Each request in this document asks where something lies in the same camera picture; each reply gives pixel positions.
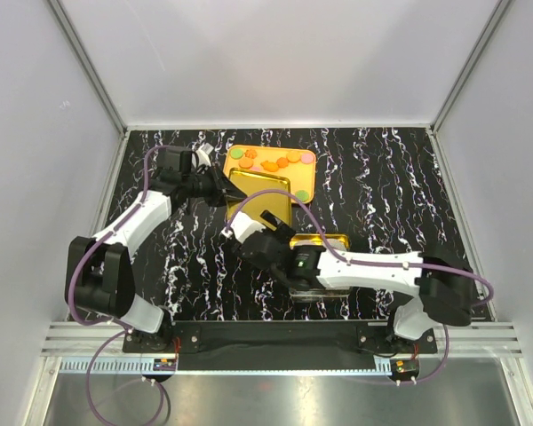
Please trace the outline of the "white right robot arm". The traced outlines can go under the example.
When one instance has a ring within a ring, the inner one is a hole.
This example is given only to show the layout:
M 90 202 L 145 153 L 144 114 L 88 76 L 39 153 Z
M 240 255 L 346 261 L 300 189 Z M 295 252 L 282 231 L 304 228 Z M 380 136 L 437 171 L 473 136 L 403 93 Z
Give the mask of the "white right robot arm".
M 242 260 L 267 272 L 293 295 L 336 295 L 353 288 L 400 293 L 409 301 L 394 309 L 386 341 L 406 351 L 437 325 L 467 327 L 472 322 L 474 280 L 469 267 L 436 251 L 380 255 L 339 250 L 322 238 L 319 245 L 290 242 L 294 231 L 268 211 L 257 221 L 238 212 L 223 234 L 234 241 Z

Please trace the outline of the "gold tin lid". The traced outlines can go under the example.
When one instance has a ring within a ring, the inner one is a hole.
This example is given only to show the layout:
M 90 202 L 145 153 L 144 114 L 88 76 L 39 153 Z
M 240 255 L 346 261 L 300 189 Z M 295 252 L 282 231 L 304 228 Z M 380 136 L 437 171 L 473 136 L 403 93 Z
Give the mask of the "gold tin lid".
M 288 192 L 290 190 L 290 181 L 286 177 L 233 168 L 228 175 L 230 181 L 243 191 L 247 196 L 253 195 L 266 189 L 277 189 Z M 263 225 L 274 229 L 260 215 L 264 210 L 268 210 L 286 225 L 292 225 L 291 200 L 285 195 L 278 193 L 268 193 L 249 201 L 243 207 L 243 213 L 250 218 L 258 220 Z

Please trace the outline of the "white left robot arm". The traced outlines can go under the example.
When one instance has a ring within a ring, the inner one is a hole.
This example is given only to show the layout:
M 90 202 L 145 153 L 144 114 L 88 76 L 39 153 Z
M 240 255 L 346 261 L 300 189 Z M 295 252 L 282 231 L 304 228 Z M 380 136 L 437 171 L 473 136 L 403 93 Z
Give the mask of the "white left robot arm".
M 68 248 L 65 299 L 72 319 L 82 326 L 113 320 L 127 331 L 143 334 L 154 351 L 173 343 L 170 313 L 136 292 L 131 259 L 145 239 L 180 208 L 203 199 L 210 207 L 243 201 L 245 193 L 211 163 L 212 146 L 198 149 L 156 146 L 144 167 L 143 186 L 132 205 L 91 237 L 78 236 Z

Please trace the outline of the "gold cookie tin box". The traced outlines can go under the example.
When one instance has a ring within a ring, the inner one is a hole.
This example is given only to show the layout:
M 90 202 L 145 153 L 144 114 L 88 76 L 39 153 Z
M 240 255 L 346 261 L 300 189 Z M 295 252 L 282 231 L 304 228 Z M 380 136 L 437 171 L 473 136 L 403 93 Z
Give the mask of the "gold cookie tin box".
M 330 241 L 330 245 L 336 250 L 348 251 L 350 248 L 350 240 L 345 234 L 330 234 L 328 240 Z M 290 247 L 292 249 L 296 246 L 303 245 L 322 246 L 323 242 L 317 234 L 297 234 L 290 240 Z M 290 298 L 295 303 L 317 303 L 326 299 L 347 298 L 350 294 L 350 288 L 312 288 L 304 291 L 291 288 L 289 293 Z

